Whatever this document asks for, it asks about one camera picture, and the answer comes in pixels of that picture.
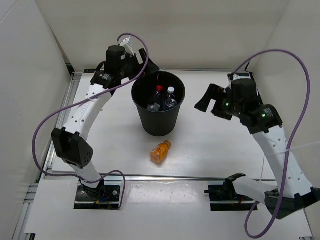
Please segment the black cap clear bottle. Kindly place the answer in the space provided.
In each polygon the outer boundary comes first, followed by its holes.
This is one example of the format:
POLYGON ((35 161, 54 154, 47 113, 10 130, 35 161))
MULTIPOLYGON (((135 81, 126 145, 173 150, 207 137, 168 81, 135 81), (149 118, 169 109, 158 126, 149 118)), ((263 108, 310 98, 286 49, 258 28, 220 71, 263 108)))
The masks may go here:
POLYGON ((149 102, 147 104, 147 110, 150 112, 159 112, 161 110, 161 104, 158 102, 149 102))

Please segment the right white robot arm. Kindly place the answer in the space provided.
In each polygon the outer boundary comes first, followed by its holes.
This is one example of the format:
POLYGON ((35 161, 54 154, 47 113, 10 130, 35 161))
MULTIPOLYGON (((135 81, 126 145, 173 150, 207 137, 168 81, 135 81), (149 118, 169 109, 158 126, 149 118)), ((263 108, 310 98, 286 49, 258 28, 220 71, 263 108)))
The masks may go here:
POLYGON ((264 204, 268 211, 274 214, 278 200, 282 199, 276 213, 278 220, 319 202, 319 188, 313 187, 306 178, 293 153, 289 153, 288 164, 285 164, 288 141, 283 121, 274 106, 261 102, 253 80, 233 80, 226 88, 210 84, 195 108, 206 112, 212 100, 215 101, 211 111, 214 116, 226 120, 237 117, 240 123, 247 127, 262 149, 277 186, 258 182, 243 173, 236 173, 227 177, 222 186, 206 190, 211 200, 239 200, 246 196, 264 204))

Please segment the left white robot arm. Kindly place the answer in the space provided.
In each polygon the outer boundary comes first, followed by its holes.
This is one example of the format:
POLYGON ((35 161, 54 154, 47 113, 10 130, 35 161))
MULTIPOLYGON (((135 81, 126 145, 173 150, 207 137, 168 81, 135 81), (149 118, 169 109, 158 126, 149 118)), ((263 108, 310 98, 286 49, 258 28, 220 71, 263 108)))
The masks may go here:
POLYGON ((115 88, 126 78, 132 80, 138 74, 145 75, 159 70, 147 58, 144 48, 139 50, 143 63, 135 53, 122 45, 112 45, 106 51, 90 81, 85 102, 80 104, 62 128, 55 128, 51 138, 56 155, 68 164, 80 178, 84 192, 93 200, 105 194, 104 180, 92 163, 94 150, 87 143, 89 132, 104 105, 115 94, 115 88))

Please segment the orange juice bottle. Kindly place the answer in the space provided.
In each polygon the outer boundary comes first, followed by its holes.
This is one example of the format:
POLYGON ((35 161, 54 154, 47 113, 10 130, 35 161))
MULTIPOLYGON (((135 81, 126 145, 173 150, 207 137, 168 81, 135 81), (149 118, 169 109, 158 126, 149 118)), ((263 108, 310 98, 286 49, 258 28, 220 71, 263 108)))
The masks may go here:
POLYGON ((168 155, 168 152, 171 148, 172 144, 170 141, 165 140, 163 143, 160 143, 150 154, 151 160, 155 164, 161 164, 163 160, 168 155))

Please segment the red label water bottle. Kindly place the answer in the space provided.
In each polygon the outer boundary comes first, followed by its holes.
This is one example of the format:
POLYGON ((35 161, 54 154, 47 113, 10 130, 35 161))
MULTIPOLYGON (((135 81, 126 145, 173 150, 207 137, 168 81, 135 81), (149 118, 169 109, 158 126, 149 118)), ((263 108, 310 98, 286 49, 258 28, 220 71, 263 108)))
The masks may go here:
POLYGON ((151 95, 151 98, 150 98, 150 104, 152 105, 159 105, 161 106, 162 103, 163 103, 163 86, 162 85, 157 85, 156 86, 156 89, 155 89, 155 92, 151 95))

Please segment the blue label bottle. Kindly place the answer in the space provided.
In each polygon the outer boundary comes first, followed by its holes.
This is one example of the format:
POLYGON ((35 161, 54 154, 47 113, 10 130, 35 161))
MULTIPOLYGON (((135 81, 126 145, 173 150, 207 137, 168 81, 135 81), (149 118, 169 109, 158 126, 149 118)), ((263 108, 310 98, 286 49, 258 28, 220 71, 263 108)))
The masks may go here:
POLYGON ((174 93, 175 93, 175 88, 173 86, 170 86, 167 89, 167 94, 163 98, 163 104, 162 104, 163 111, 174 109, 178 105, 178 102, 176 100, 174 93))

